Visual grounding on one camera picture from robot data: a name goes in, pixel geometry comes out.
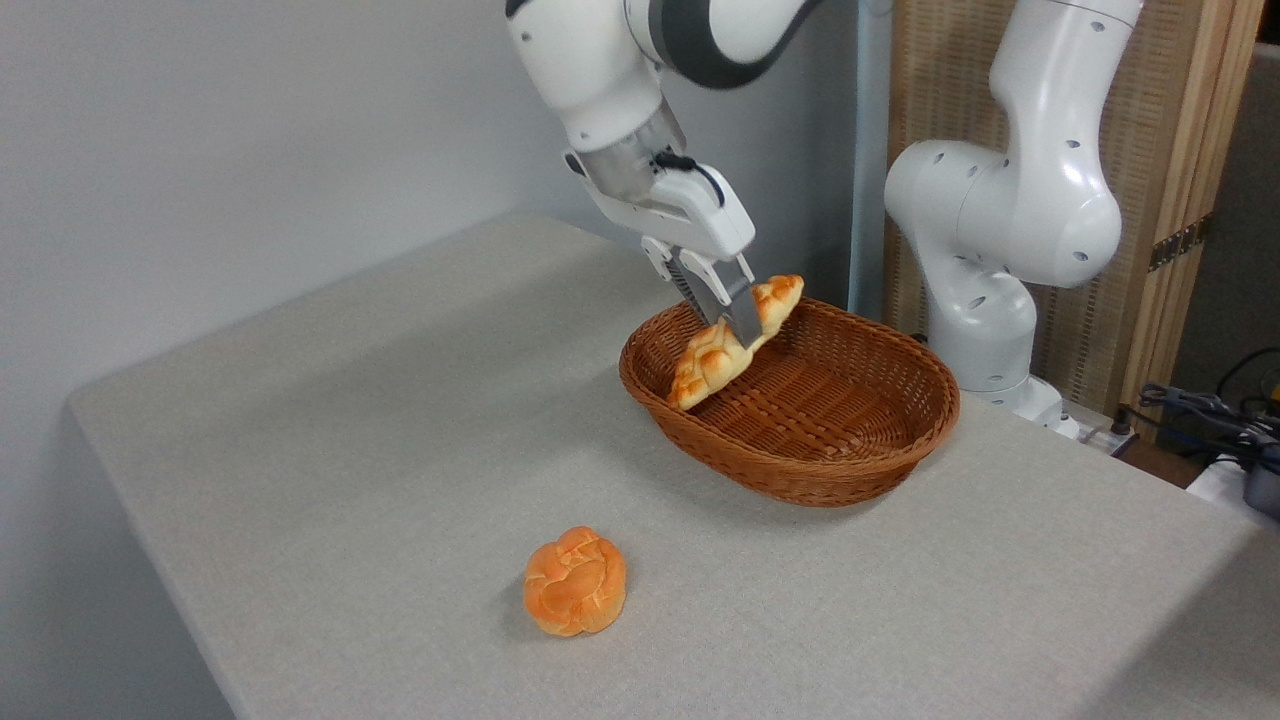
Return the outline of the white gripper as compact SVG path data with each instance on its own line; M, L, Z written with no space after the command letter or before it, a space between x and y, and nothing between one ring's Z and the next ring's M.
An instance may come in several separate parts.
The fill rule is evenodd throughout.
M705 325L727 323L744 347L763 334L755 274L741 255L756 228L727 179L669 149L563 151L602 214L641 237L659 277Z

